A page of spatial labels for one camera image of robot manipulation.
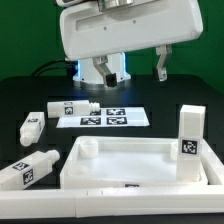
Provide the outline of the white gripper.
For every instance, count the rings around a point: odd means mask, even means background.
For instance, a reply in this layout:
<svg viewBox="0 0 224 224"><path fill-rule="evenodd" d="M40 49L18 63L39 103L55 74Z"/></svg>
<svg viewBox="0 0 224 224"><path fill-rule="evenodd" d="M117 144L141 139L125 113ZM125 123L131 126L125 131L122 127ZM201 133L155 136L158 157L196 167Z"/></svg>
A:
<svg viewBox="0 0 224 224"><path fill-rule="evenodd" d="M104 55L159 46L153 76L163 82L172 54L167 44L198 38L203 22L197 0L134 0L104 12L95 1L88 1L62 11L60 30L66 56L71 60L93 57L104 85L115 87L116 74L107 67Z"/></svg>

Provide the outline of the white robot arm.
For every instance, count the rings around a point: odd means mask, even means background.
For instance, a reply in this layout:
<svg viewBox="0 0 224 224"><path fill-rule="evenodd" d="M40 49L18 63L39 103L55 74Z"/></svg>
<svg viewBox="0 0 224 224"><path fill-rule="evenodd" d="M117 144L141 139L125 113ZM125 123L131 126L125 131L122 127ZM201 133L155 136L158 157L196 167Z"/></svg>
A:
<svg viewBox="0 0 224 224"><path fill-rule="evenodd" d="M54 0L63 8L60 31L66 58L78 64L74 83L112 89L126 84L127 52L154 48L156 80L167 79L175 43L198 38L203 22L198 0Z"/></svg>

